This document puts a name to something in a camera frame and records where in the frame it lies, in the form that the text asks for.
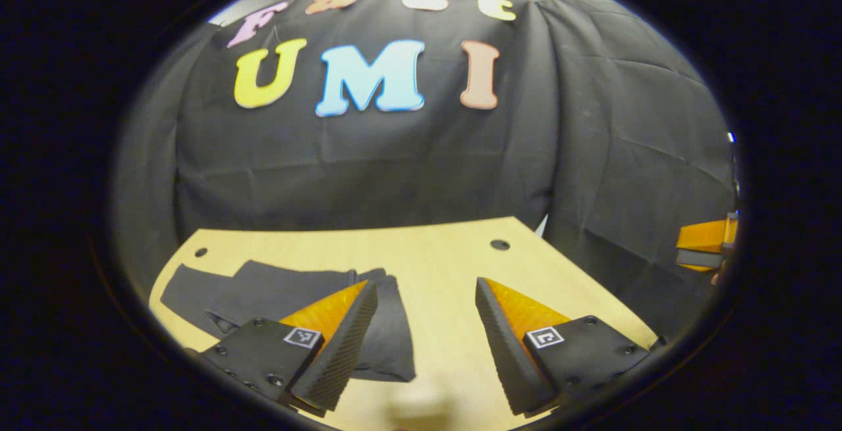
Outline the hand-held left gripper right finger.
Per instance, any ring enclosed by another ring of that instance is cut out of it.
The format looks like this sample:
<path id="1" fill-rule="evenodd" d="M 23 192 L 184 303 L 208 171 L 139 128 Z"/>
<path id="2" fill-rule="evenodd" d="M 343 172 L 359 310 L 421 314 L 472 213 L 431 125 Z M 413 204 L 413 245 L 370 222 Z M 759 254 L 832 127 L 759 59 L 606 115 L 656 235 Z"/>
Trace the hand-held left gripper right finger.
<path id="1" fill-rule="evenodd" d="M 509 409 L 536 416 L 583 406 L 647 361 L 660 337 L 608 293 L 563 305 L 478 278 L 475 305 Z"/>

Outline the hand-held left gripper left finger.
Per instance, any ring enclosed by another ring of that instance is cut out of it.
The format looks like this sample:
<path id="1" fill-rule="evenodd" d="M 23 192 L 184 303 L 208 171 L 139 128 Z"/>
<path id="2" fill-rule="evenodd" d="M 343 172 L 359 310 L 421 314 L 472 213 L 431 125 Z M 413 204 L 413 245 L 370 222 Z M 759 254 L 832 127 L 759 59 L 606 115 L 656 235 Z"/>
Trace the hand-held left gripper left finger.
<path id="1" fill-rule="evenodd" d="M 199 354 L 223 383 L 278 406 L 335 410 L 378 306 L 369 281 L 343 288 L 282 320 L 255 317 Z"/>

